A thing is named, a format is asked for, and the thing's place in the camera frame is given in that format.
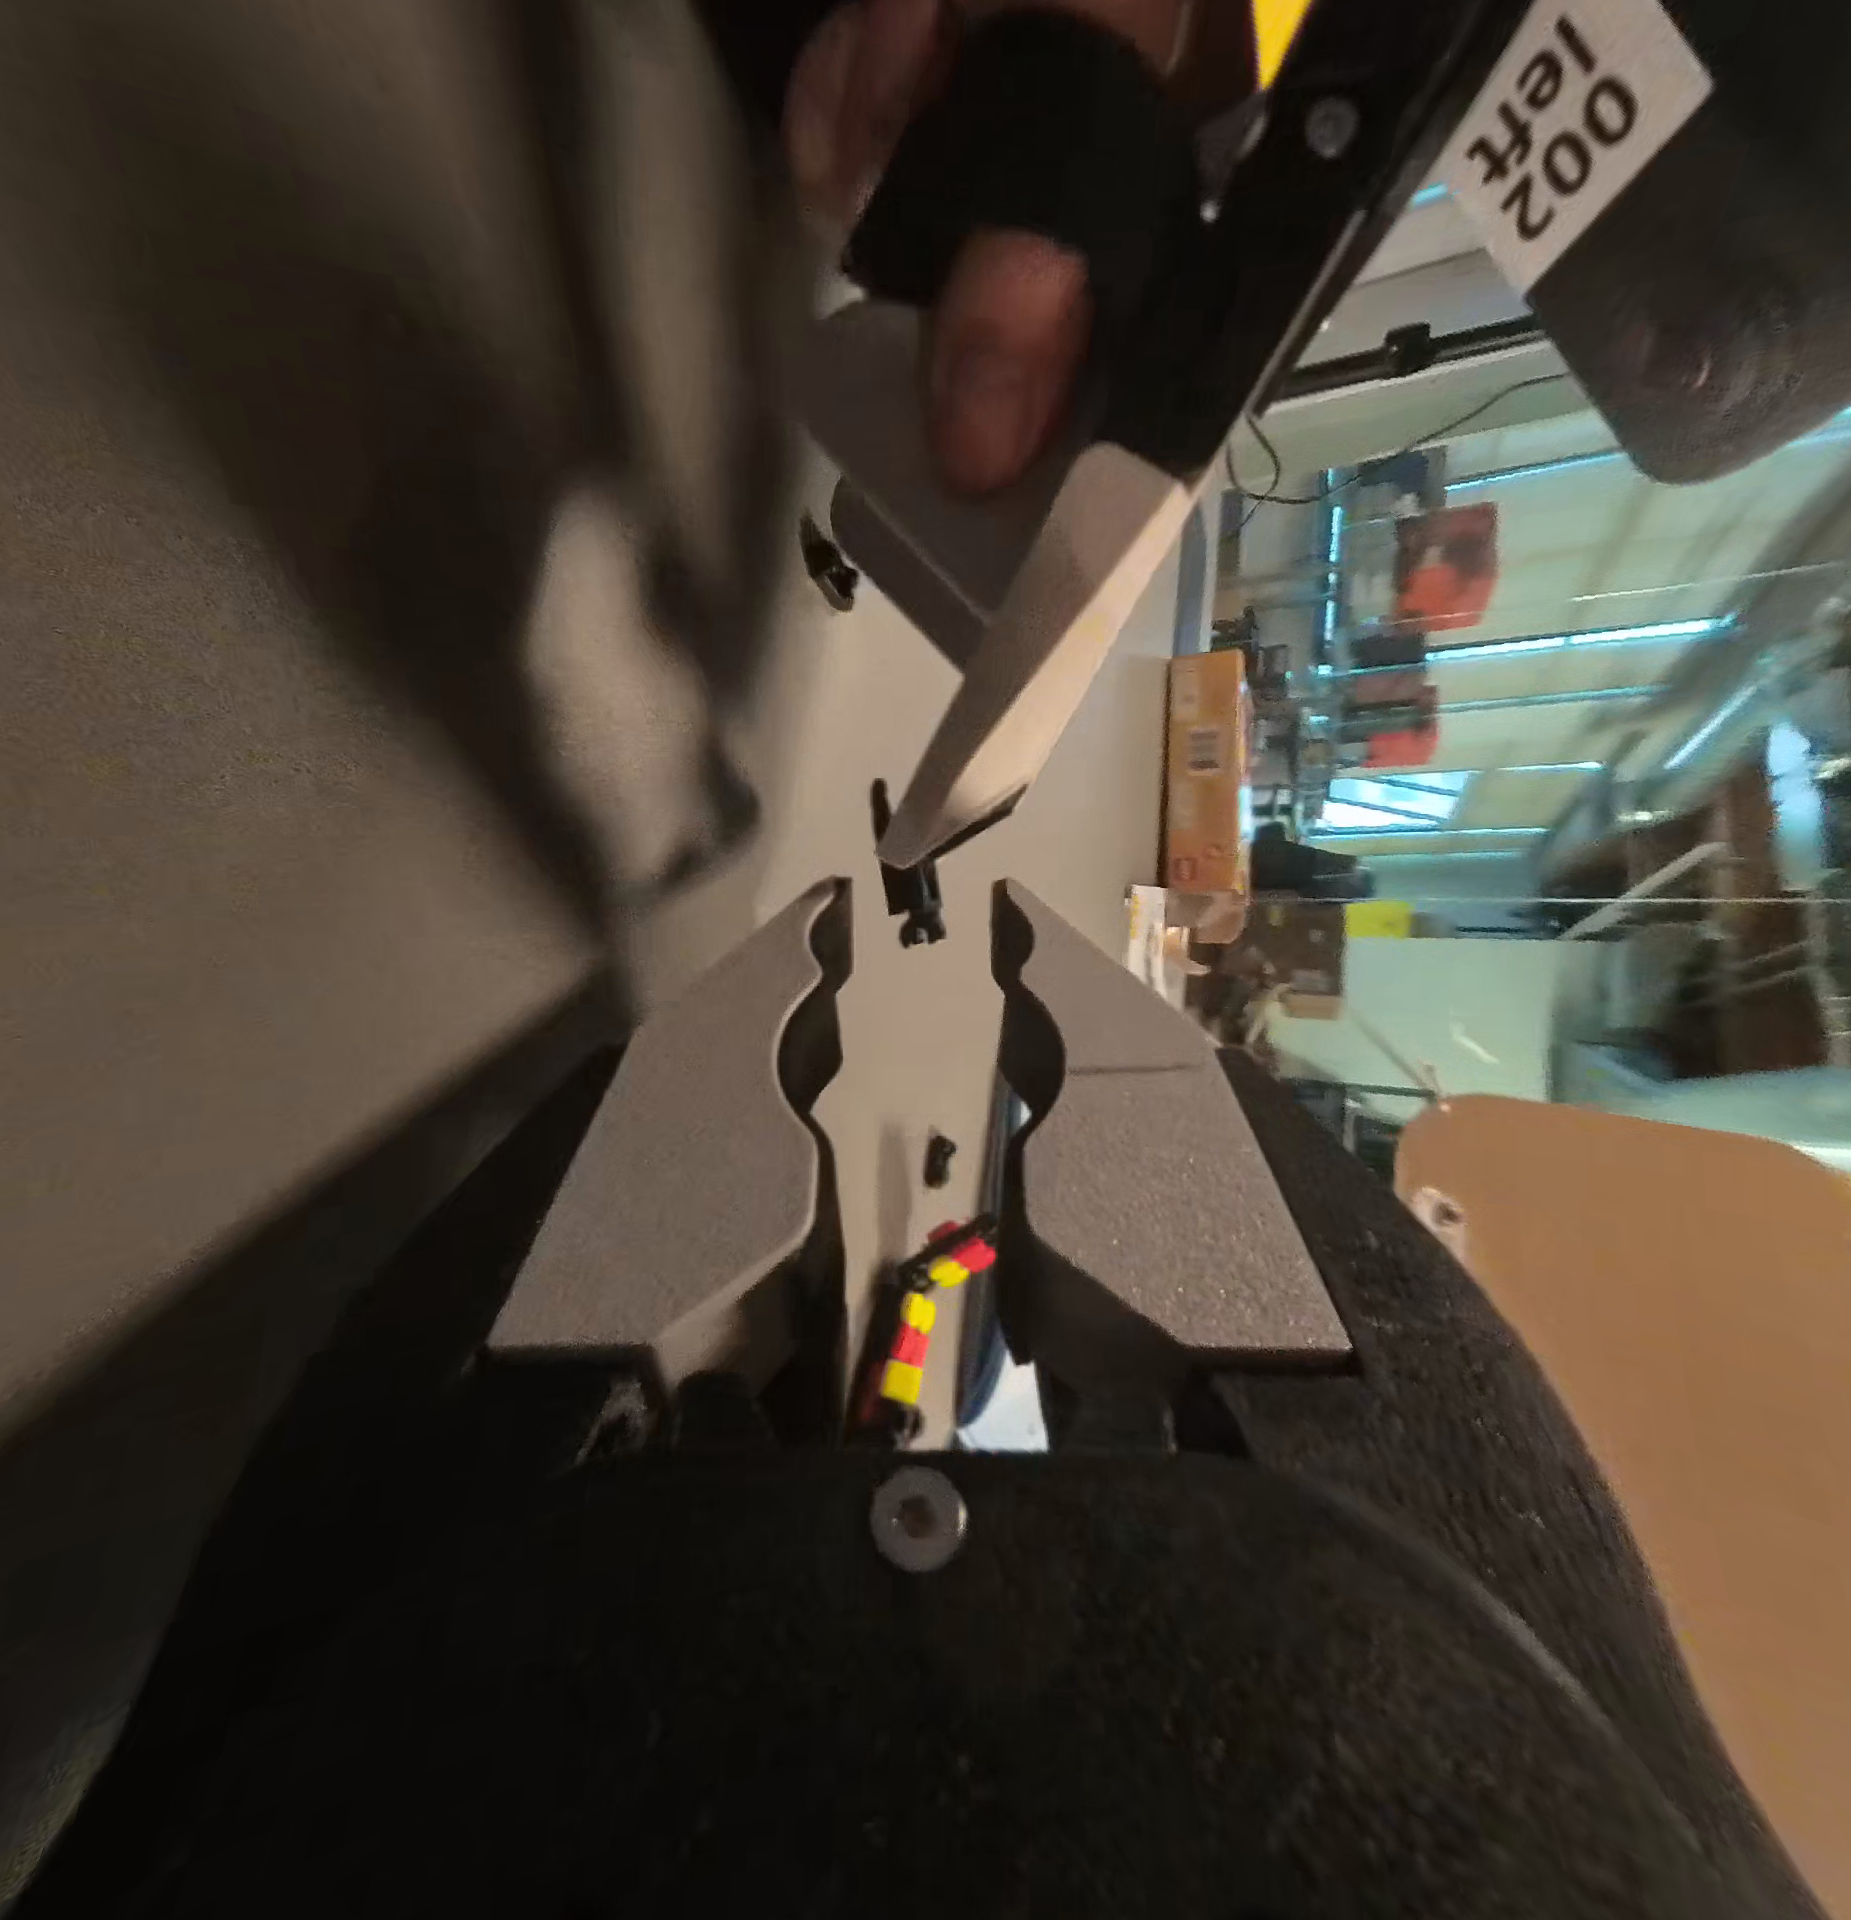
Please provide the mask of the shelving with red crates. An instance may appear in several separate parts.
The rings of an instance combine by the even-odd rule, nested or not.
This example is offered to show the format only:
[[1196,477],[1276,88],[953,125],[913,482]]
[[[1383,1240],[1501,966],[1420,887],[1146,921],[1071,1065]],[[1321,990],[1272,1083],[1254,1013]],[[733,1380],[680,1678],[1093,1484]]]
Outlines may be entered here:
[[1426,766],[1438,748],[1436,650],[1482,627],[1498,579],[1498,514],[1447,496],[1446,447],[1337,467],[1327,530],[1318,668],[1331,770]]

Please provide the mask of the person's left hand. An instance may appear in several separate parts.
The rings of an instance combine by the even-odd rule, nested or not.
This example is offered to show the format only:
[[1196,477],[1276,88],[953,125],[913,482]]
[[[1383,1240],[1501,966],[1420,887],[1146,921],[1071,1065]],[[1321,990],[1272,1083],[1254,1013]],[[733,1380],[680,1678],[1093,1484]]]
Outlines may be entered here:
[[[792,61],[781,144],[799,203],[846,237],[939,88],[960,29],[1018,4],[841,4]],[[1043,450],[1081,370],[1093,311],[1083,263],[1020,229],[967,236],[922,330],[920,408],[941,481],[963,496],[1013,482]]]

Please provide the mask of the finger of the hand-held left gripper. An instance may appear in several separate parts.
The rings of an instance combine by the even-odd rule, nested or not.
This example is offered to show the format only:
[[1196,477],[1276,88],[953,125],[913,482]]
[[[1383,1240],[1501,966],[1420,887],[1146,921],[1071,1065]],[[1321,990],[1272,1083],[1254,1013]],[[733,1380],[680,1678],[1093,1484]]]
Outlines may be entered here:
[[899,870],[1023,800],[1196,502],[1190,479],[1103,435],[1102,379],[1007,490],[949,492],[927,441],[920,347],[911,309],[857,299],[809,319],[789,365],[797,419],[836,471],[831,537],[959,674],[889,797],[876,851]]

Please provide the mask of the closed instruction booklet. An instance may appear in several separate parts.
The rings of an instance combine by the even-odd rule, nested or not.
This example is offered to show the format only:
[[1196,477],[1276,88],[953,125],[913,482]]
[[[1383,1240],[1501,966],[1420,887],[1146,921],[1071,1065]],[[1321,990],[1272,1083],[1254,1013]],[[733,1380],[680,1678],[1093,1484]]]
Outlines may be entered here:
[[1126,971],[1176,1012],[1188,1007],[1190,987],[1210,971],[1191,931],[1172,917],[1173,898],[1155,883],[1126,888]]

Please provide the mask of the orange toy set cardboard box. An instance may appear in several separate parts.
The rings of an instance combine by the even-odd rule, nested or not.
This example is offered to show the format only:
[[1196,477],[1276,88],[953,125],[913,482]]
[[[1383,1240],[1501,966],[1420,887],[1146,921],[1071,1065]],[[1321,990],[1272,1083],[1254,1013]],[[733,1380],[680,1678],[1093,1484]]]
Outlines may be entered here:
[[1245,654],[1173,657],[1161,791],[1159,881],[1169,924],[1202,947],[1243,931],[1251,900],[1251,730]]

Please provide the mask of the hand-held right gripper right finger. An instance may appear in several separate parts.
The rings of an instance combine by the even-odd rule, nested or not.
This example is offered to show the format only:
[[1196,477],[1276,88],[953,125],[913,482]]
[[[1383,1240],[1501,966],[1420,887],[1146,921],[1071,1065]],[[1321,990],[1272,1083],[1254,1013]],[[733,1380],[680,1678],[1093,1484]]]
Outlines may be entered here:
[[1172,1448],[1241,1380],[1355,1350],[1216,1048],[1015,880],[989,908],[1007,1146],[997,1318],[1050,1448]]

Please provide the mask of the open instruction booklet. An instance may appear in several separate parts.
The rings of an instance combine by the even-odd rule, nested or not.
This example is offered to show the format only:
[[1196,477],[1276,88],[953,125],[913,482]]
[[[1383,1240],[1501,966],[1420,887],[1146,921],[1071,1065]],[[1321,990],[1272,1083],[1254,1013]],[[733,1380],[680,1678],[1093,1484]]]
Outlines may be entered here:
[[[997,1078],[985,1130],[977,1181],[981,1211],[1002,1217],[1007,1148],[1029,1109]],[[960,1453],[1043,1453],[1048,1429],[1035,1366],[1013,1359],[997,1308],[993,1271],[963,1287],[953,1448]]]

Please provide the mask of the wooden board stand white base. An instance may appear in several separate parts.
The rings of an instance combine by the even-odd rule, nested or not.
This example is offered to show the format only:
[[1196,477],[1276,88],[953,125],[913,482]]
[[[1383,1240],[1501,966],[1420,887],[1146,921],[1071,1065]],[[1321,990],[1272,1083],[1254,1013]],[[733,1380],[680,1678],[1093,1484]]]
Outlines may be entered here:
[[1537,1358],[1743,1780],[1851,1916],[1851,1178],[1457,1096],[1407,1125],[1392,1184]]

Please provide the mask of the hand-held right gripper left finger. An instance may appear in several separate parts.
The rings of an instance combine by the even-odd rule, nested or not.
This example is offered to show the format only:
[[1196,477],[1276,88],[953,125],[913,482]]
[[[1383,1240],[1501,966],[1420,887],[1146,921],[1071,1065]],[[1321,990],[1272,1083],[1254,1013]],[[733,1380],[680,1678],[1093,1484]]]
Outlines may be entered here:
[[792,1443],[841,1434],[846,1285],[818,1100],[841,1070],[852,883],[822,877],[627,1040],[484,1354],[736,1380]]

